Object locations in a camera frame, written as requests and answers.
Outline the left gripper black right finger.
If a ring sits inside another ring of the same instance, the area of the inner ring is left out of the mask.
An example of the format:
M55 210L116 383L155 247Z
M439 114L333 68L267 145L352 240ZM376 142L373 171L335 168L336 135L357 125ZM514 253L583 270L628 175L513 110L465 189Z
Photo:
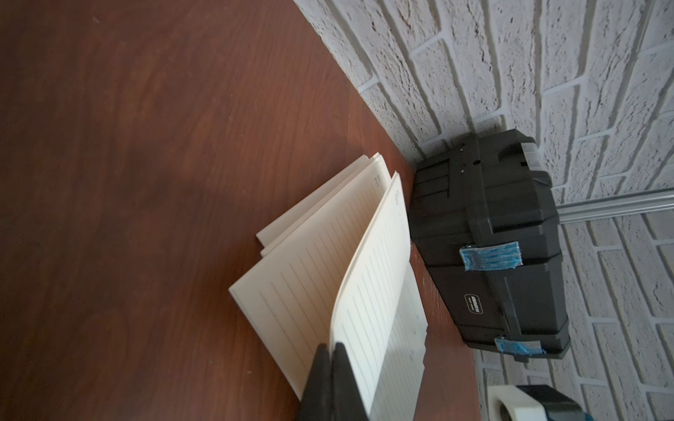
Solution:
M335 344L332 358L332 420L368 421L368 414L358 389L347 349L342 342Z

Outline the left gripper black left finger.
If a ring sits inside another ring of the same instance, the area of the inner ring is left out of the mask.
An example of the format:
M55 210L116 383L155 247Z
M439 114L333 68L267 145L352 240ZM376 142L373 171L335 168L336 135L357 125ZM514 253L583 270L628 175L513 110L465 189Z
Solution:
M296 415L297 421L329 421L332 419L332 360L328 346L320 344Z

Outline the lined notebook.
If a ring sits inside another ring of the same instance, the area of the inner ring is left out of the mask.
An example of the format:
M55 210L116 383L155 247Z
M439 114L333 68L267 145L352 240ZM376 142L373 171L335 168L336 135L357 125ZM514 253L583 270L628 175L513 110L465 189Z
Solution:
M230 294L301 402L320 344L342 342L369 420L414 418L428 321L401 178L361 156L259 231Z

